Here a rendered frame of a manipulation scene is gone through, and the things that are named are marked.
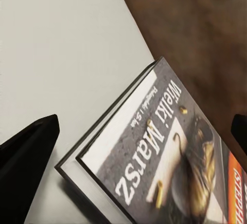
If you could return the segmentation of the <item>hardback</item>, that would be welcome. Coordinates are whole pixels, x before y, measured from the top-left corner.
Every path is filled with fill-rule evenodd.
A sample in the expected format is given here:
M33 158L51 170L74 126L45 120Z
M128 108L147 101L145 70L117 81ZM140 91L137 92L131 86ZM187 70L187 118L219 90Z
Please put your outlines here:
M247 224L247 173L163 56L54 168L105 224Z

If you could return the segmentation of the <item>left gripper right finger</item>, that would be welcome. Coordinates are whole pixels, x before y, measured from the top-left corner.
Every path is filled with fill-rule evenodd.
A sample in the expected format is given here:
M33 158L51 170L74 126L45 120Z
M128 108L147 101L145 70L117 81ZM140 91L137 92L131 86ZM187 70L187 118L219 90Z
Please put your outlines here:
M247 116L240 114L234 115L231 133L247 155Z

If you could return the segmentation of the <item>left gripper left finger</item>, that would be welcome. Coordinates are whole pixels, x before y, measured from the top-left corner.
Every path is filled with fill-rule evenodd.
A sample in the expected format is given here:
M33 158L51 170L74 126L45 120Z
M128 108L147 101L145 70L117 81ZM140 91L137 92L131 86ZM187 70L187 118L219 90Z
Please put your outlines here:
M59 134L53 114L0 145L0 224L24 224Z

